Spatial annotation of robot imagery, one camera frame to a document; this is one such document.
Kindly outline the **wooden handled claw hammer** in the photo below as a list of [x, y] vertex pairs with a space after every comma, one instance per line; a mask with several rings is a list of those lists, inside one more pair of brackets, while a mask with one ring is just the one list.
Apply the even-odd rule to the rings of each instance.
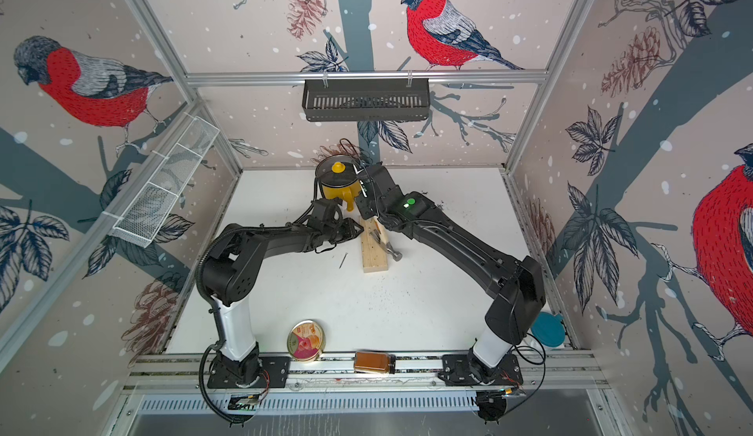
[[373, 228], [370, 231], [370, 236], [395, 262], [402, 260], [402, 253], [392, 246], [388, 240], [386, 229], [377, 220], [373, 220]]

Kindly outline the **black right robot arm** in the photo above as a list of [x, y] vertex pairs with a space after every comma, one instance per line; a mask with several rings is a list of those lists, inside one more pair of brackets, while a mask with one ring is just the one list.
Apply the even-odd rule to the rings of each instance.
[[522, 343], [546, 304], [541, 264], [494, 249], [424, 194], [403, 193], [380, 163], [357, 169], [356, 177], [362, 186], [356, 205], [366, 220], [377, 218], [386, 230], [434, 249], [493, 299], [484, 316], [486, 328], [468, 353], [468, 373], [480, 385], [500, 379], [500, 363]]

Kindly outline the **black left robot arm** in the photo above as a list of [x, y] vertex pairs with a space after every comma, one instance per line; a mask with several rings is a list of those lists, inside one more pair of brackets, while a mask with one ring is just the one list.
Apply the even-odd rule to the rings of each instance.
[[267, 385], [271, 383], [247, 312], [248, 297], [263, 261], [285, 254], [316, 253], [325, 243], [335, 248], [363, 232], [357, 220], [343, 216], [337, 201], [319, 199], [294, 222], [283, 226], [231, 223], [209, 244], [196, 267], [194, 282], [210, 305], [218, 332], [217, 341], [202, 354], [198, 373], [202, 399], [214, 414], [231, 426], [250, 420], [224, 412], [211, 400], [204, 377], [210, 354], [215, 355], [210, 369], [219, 367], [236, 385], [250, 386], [260, 377]]

